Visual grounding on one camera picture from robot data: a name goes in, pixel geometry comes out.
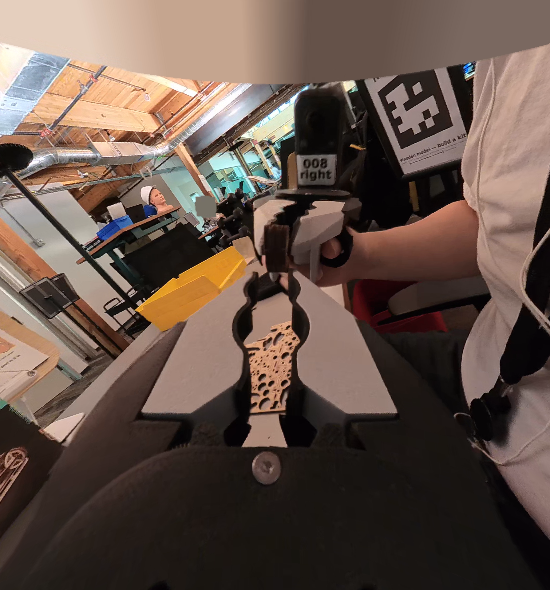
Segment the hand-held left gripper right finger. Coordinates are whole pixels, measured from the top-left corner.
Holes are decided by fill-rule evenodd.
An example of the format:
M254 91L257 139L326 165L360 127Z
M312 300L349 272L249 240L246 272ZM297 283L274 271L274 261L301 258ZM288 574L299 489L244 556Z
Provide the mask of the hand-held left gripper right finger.
M291 415L325 424L394 419L397 408L352 313L305 276L291 277Z

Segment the wooden top workbench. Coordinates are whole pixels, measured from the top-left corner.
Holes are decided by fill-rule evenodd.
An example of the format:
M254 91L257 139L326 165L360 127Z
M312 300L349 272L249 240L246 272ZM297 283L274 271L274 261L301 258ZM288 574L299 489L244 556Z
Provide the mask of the wooden top workbench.
M178 208L169 208L165 215L155 215L120 229L108 240L88 252L98 259L108 254L115 269L133 287L152 292L183 272L215 255L206 240L194 235L189 223L179 222ZM116 250L160 231L162 235L150 243L119 257Z

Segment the black mesh holder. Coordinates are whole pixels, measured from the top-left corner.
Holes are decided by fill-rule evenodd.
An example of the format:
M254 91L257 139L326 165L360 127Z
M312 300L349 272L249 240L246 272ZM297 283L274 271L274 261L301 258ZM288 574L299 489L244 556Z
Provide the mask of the black mesh holder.
M19 294L48 320L64 313L80 299L64 273L44 277L21 289Z

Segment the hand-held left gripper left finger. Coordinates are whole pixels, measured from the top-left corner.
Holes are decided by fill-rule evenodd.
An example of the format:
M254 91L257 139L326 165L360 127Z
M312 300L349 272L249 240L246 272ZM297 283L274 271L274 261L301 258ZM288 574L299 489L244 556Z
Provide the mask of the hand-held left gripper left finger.
M143 416L229 427L247 421L251 376L245 339L253 329L252 271L194 313L143 405Z

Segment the black and white tag sign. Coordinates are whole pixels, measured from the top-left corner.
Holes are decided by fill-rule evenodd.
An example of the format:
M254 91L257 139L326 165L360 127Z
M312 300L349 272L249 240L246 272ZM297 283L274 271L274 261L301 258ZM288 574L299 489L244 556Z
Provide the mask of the black and white tag sign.
M361 79L356 85L398 178L413 181L456 170L472 118L463 65Z

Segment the black model kit box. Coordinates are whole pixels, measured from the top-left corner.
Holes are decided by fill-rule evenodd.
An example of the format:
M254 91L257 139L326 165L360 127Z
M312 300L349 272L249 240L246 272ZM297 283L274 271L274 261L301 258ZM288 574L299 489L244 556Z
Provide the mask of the black model kit box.
M63 446L0 398L0 538L32 501Z

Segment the wall poster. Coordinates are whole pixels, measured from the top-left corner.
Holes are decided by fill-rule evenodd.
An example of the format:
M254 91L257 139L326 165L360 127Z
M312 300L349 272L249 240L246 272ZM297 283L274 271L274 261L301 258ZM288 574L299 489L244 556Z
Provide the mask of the wall poster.
M58 365L57 347L0 311L0 398L12 403Z

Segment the laser-cut wooden sheet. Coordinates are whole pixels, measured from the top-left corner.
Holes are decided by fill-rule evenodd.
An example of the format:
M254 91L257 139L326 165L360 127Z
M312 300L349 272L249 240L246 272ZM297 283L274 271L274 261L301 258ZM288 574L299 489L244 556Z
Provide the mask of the laser-cut wooden sheet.
M247 343L251 376L251 414L281 413L291 386L292 355L299 343L292 322L274 325Z

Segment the person's right forearm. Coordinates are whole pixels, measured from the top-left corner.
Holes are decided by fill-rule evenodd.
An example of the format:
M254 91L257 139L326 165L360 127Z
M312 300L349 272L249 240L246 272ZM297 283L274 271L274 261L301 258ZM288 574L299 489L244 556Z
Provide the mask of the person's right forearm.
M478 216L465 201L413 224L363 236L367 278L442 281L480 275Z

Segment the mannequin head with helmet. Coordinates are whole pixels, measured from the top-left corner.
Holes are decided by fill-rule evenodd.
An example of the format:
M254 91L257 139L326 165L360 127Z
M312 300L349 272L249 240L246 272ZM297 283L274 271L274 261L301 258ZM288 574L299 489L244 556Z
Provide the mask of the mannequin head with helmet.
M167 204L161 191L154 186L141 188L140 197L144 203L144 213L147 218L156 215L165 215L173 209L171 205Z

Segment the red bin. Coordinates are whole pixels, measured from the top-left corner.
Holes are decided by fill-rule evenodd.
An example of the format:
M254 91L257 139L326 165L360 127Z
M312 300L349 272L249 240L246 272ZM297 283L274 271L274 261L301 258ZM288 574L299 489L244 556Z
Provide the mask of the red bin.
M389 299L416 284L408 281L359 280L353 288L352 312L380 334L448 331L441 312L397 319L388 309Z

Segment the dark wooden gear assembly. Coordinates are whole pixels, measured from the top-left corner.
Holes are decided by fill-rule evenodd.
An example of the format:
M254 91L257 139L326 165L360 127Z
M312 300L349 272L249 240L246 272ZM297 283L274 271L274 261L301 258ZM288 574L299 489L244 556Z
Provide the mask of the dark wooden gear assembly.
M263 250L265 267L269 273L288 272L290 227L271 223L265 225Z

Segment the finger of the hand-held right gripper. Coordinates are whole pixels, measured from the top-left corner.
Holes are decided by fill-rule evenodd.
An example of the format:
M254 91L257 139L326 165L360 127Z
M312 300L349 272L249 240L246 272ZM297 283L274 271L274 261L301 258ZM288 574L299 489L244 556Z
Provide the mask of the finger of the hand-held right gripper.
M296 266L320 260L322 245L338 236L343 228L344 207L340 201L316 201L295 223L290 256Z
M264 228L287 207L287 199L262 197L253 201L254 246L258 255L264 254Z

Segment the blue plastic bin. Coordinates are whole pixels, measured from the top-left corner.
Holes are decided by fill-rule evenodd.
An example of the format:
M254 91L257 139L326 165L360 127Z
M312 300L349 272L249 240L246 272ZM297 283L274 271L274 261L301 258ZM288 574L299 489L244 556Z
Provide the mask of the blue plastic bin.
M97 237L101 241L106 241L115 236L122 229L130 227L131 225L133 225L133 222L128 215L112 219L108 224L104 225L99 231L97 231Z

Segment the person in white t-shirt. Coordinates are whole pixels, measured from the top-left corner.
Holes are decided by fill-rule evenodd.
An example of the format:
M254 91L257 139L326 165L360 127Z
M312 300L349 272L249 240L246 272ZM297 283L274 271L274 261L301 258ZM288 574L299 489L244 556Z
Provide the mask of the person in white t-shirt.
M550 168L550 44L477 63L474 115L462 161L464 198L478 216L478 268L491 293L463 351L468 402L495 383L522 306ZM550 539L550 427L500 473Z

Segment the yellow plastic bin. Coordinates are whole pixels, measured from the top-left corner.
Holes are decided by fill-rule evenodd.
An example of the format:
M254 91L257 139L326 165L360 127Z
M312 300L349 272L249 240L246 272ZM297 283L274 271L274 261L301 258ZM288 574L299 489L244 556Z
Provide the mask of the yellow plastic bin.
M168 330L243 277L246 266L244 256L229 247L171 279L136 312L159 330Z

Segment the silver air duct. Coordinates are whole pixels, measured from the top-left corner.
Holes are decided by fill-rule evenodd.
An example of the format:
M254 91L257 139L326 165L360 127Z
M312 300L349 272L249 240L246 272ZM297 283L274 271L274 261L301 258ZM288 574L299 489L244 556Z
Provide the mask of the silver air duct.
M115 166L168 158L198 129L229 107L248 89L250 83L224 83L200 105L192 108L183 122L172 126L152 145L134 142L90 142L85 148L49 148L32 151L21 144L0 144L0 195L11 184L8 173L26 179L53 166Z

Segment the person's right hand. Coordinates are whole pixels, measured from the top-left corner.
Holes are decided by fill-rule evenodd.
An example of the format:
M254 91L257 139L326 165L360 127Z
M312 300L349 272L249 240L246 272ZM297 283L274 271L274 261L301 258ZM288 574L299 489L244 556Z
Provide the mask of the person's right hand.
M346 284L353 280L367 278L376 263L374 249L378 236L373 232L357 232L352 228L344 230L344 238L333 238L322 246L321 257L335 260L345 254L344 246L348 245L347 236L352 238L352 249L344 265L340 267L320 266L317 285L331 287Z

